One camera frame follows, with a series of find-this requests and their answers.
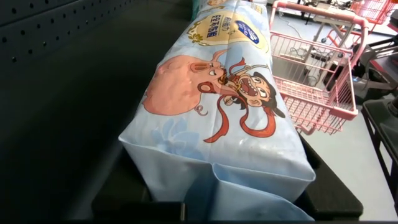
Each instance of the diaper package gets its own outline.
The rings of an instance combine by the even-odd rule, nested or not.
[[[272,78],[265,5],[204,2],[119,140],[189,220],[312,220],[292,204],[315,173]]]

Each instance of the gray floor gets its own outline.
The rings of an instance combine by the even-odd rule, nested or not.
[[[314,22],[306,26],[305,21],[289,16],[283,16],[283,20],[289,21],[304,39],[309,40],[313,39],[320,26]],[[277,16],[272,30],[298,36],[297,32],[283,20]],[[320,38],[325,37],[329,30],[329,27],[325,27]],[[386,38],[388,37],[370,35],[369,41],[375,42]],[[393,199],[362,114],[352,121],[347,121],[343,131],[332,136],[324,133],[303,136],[362,202],[364,213],[361,220],[398,220]],[[386,164],[390,167],[391,158],[385,149],[383,150]]]

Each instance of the shopping cart basket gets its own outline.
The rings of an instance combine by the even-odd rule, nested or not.
[[[361,26],[361,45],[351,50],[308,41],[272,31],[278,7],[295,9]],[[368,22],[359,16],[330,13],[299,4],[276,1],[269,20],[273,74],[295,127],[305,134],[315,130],[334,134],[352,120],[355,106],[351,69],[358,61],[368,36]]]
[[[373,32],[377,25],[385,23],[389,16],[389,13],[393,10],[397,4],[395,0],[363,0],[354,2],[351,6],[351,10],[354,11],[358,16],[361,16],[373,24],[369,32]],[[340,27],[340,32],[344,35],[347,30],[344,27]],[[327,35],[327,39],[330,39],[332,44],[339,46],[341,42],[341,36],[334,34],[335,31],[332,29]],[[360,32],[351,32],[353,35],[353,45],[357,44],[361,38]]]

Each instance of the pink cart handle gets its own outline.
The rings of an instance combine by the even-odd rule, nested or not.
[[[358,24],[361,26],[361,44],[355,53],[354,57],[351,58],[351,68],[356,65],[356,62],[360,58],[363,50],[365,49],[366,41],[368,39],[368,21],[360,16],[348,16],[346,14],[337,14],[335,12],[330,12],[325,9],[319,9],[317,7],[303,6],[301,4],[290,3],[285,1],[275,1],[272,5],[271,17],[269,19],[269,28],[271,29],[272,24],[274,23],[276,9],[278,7],[287,8],[287,9],[295,9],[301,12],[308,12],[315,15],[325,16],[333,19],[339,19],[342,21],[352,22],[353,24]]]
[[[276,10],[278,7],[283,7],[287,9],[295,9],[301,12],[307,12],[315,15],[320,15],[320,16],[325,16],[333,19],[340,19],[343,21],[348,21],[352,22],[354,24],[358,24],[360,26],[366,26],[367,20],[364,19],[363,17],[360,16],[349,16],[346,14],[337,14],[335,12],[330,12],[327,11],[326,9],[320,9],[317,7],[310,7],[310,6],[304,6],[301,4],[296,4],[296,3],[291,3],[291,2],[285,2],[285,1],[275,1],[274,4],[272,5],[272,10]]]

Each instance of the metal wire basket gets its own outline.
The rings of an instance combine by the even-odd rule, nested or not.
[[[323,9],[276,1],[270,27],[278,7],[344,19],[362,27],[361,45],[351,50],[303,40],[271,30],[272,72],[294,125],[305,134],[315,130],[334,134],[346,120],[358,115],[351,69],[364,50],[367,21],[358,16],[330,13]]]

